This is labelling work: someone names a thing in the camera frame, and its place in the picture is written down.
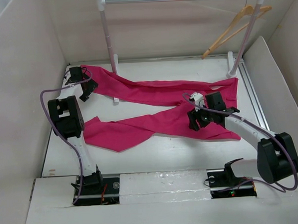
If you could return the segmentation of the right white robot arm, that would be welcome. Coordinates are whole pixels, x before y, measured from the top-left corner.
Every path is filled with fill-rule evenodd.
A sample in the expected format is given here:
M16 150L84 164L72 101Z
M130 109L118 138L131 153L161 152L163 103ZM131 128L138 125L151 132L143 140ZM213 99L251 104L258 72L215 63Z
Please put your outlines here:
M187 113L189 128L199 131L214 123L237 134L257 151L254 169L258 177L268 184L293 176L298 185L298 155L292 137L259 127L238 115L236 107L228 107L220 92L203 96L201 93L184 94L184 99L193 105Z

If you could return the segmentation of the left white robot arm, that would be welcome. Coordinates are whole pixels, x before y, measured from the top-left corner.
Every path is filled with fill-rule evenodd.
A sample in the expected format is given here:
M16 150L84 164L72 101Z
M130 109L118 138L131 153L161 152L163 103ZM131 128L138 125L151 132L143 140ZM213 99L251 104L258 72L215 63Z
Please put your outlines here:
M60 97L47 102L49 118L56 128L54 133L76 149L77 161L81 162L80 177L72 186L77 190L100 193L104 189L104 180L97 165L90 161L83 139L85 123L78 104L78 100L86 102L98 84L85 67L71 67L69 73Z

